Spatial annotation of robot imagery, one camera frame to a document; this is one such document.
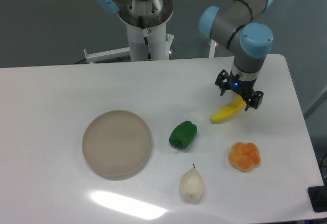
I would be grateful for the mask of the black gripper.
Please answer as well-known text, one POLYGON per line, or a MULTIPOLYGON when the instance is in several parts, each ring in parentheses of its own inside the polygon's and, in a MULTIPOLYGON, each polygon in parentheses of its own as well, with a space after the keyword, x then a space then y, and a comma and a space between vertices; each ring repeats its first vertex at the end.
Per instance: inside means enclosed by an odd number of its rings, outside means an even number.
POLYGON ((230 75, 226 70, 222 70, 215 81, 215 85, 220 89, 220 95, 223 96, 227 90, 232 90, 233 92, 240 95, 246 102, 245 111, 249 108, 257 109, 262 102, 264 93, 262 91, 254 91, 253 86, 256 79, 250 81, 243 81, 239 74, 230 75))

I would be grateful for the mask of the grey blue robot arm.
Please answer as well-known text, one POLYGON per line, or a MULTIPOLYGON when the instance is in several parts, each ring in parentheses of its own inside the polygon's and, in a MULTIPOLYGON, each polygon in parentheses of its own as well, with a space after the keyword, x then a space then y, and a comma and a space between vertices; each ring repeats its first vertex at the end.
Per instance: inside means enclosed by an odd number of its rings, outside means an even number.
MULTIPOLYGON (((168 59, 166 23, 173 13, 172 0, 97 0, 126 25, 133 61, 168 59)), ((263 92, 254 84, 271 49, 269 27, 254 22, 273 0, 232 0, 226 8, 208 7, 199 20, 199 30, 234 54, 230 72, 221 71, 215 84, 224 93, 240 95, 247 107, 258 108, 263 92)))

